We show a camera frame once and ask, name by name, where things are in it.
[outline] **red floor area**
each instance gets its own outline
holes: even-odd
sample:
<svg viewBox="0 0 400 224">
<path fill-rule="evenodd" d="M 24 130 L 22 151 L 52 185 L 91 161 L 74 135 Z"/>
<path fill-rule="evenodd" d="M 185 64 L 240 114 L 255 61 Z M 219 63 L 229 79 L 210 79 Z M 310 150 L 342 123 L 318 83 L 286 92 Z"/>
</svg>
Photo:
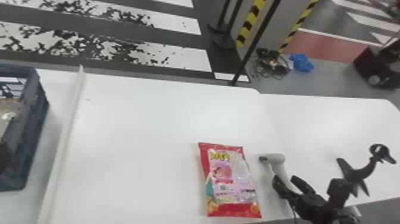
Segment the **red floor area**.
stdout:
<svg viewBox="0 0 400 224">
<path fill-rule="evenodd" d="M 368 45 L 298 31 L 285 54 L 304 53 L 309 58 L 351 63 Z"/>
</svg>

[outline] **snack package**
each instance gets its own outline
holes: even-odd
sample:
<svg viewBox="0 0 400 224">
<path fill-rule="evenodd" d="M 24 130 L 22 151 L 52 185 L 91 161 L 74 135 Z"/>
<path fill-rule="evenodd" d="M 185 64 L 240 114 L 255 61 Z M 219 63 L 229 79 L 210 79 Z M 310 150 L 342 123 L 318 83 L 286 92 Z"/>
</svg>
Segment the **snack package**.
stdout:
<svg viewBox="0 0 400 224">
<path fill-rule="evenodd" d="M 207 215 L 261 218 L 243 147 L 198 144 L 205 176 Z"/>
</svg>

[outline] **hazard stripe tape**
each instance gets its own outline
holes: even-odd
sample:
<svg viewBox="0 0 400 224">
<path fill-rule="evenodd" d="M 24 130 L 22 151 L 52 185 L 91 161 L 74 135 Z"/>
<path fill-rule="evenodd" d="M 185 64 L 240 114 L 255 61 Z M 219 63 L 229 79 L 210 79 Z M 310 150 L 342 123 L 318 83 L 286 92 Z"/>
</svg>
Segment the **hazard stripe tape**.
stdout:
<svg viewBox="0 0 400 224">
<path fill-rule="evenodd" d="M 257 22 L 257 17 L 260 14 L 261 10 L 263 10 L 265 6 L 265 0 L 255 0 L 253 6 L 250 9 L 249 14 L 243 24 L 243 28 L 239 32 L 239 36 L 236 39 L 236 46 L 241 48 L 244 46 L 246 39 L 250 35 L 251 28 Z"/>
<path fill-rule="evenodd" d="M 319 0 L 310 0 L 310 3 L 308 4 L 307 8 L 300 15 L 299 20 L 292 27 L 292 29 L 290 30 L 289 35 L 287 36 L 285 41 L 283 41 L 283 44 L 280 46 L 280 48 L 278 50 L 280 53 L 283 53 L 283 51 L 286 49 L 286 47 L 288 47 L 289 43 L 292 41 L 292 39 L 293 39 L 294 35 L 296 34 L 297 30 L 301 27 L 301 25 L 303 24 L 305 19 L 308 17 L 308 15 L 311 13 L 311 11 L 313 10 L 313 8 L 315 7 L 315 5 L 317 4 L 318 1 Z"/>
</svg>

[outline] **blue crate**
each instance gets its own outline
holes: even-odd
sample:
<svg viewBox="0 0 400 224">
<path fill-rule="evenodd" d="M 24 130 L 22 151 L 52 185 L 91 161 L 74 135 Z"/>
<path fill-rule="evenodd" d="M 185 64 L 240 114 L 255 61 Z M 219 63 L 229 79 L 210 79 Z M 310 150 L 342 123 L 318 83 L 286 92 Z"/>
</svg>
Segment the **blue crate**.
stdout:
<svg viewBox="0 0 400 224">
<path fill-rule="evenodd" d="M 25 187 L 48 107 L 35 69 L 0 64 L 0 191 Z"/>
</svg>

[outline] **black and white patterned floor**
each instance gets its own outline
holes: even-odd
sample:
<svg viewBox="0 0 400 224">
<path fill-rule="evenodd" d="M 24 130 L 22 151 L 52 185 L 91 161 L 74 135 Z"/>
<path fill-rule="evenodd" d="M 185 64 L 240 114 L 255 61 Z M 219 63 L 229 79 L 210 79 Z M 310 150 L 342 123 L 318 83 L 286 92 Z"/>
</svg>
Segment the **black and white patterned floor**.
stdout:
<svg viewBox="0 0 400 224">
<path fill-rule="evenodd" d="M 230 79 L 240 58 L 210 44 L 211 2 L 0 0 L 0 58 Z"/>
</svg>

